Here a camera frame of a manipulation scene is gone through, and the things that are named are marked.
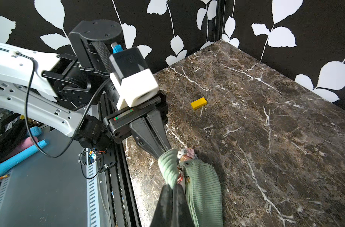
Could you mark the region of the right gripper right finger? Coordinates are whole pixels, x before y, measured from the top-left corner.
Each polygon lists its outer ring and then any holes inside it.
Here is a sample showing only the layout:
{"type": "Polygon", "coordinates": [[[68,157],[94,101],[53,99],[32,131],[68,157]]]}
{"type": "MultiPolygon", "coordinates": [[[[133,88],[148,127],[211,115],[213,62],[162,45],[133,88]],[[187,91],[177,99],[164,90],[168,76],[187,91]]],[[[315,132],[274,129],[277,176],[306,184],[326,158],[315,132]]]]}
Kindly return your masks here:
{"type": "Polygon", "coordinates": [[[186,196],[180,184],[174,186],[172,193],[172,226],[194,227],[186,196]]]}

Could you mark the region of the green corduroy bag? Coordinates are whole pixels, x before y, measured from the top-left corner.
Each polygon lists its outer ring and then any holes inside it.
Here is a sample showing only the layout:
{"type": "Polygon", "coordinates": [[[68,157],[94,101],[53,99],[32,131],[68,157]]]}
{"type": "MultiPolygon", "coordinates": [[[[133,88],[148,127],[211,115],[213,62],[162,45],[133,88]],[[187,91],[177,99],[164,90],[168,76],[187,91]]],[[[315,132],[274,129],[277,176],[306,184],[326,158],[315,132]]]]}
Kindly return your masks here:
{"type": "Polygon", "coordinates": [[[223,226],[222,189],[216,170],[200,159],[179,164],[177,154],[178,150],[171,149],[158,159],[165,185],[172,191],[177,184],[183,187],[195,227],[223,226]]]}

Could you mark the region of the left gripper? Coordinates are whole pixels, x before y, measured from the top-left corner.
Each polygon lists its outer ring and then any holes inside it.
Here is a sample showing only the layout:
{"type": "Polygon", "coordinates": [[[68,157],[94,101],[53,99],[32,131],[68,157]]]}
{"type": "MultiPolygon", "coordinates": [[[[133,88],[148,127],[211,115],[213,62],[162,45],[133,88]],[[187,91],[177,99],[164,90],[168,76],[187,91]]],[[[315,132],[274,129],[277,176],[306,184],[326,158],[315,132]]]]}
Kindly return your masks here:
{"type": "Polygon", "coordinates": [[[168,122],[167,113],[166,95],[159,90],[157,95],[139,106],[126,107],[104,117],[103,123],[116,143],[122,143],[132,135],[139,147],[158,159],[171,149],[164,128],[168,122]]]}

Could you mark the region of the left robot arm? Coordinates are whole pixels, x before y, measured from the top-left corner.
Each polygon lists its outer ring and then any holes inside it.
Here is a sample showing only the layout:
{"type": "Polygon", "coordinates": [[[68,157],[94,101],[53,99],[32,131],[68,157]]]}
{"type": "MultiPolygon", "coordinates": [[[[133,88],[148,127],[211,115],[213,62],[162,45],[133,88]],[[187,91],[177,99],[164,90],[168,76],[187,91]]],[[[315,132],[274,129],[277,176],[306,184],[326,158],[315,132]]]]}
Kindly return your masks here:
{"type": "Polygon", "coordinates": [[[100,19],[82,21],[70,32],[75,55],[0,43],[0,108],[98,151],[133,136],[159,158],[171,149],[166,97],[127,37],[119,23],[100,19]]]}

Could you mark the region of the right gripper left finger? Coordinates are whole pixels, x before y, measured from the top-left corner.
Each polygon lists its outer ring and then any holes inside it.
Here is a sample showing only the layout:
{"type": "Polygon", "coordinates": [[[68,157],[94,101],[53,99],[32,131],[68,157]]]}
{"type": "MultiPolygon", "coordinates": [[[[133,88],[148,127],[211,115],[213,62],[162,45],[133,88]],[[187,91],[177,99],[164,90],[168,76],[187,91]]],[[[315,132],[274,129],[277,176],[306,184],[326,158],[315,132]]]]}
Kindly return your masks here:
{"type": "Polygon", "coordinates": [[[150,227],[171,227],[173,191],[167,184],[162,187],[150,227]]]}

